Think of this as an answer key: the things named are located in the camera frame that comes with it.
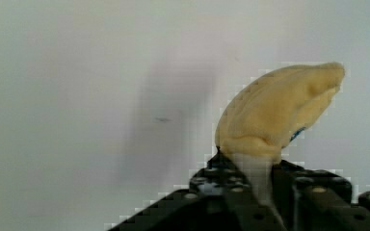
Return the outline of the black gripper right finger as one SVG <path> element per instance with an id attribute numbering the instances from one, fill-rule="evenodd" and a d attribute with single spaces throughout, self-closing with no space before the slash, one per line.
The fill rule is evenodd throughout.
<path id="1" fill-rule="evenodd" d="M 288 231 L 370 231 L 370 192 L 352 201 L 349 180 L 287 161 L 273 166 L 273 196 Z"/>

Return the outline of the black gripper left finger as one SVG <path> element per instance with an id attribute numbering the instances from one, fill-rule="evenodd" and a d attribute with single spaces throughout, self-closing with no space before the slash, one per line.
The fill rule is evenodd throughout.
<path id="1" fill-rule="evenodd" d="M 190 190 L 225 202 L 241 231 L 286 231 L 273 200 L 273 160 L 221 151 L 190 180 Z"/>

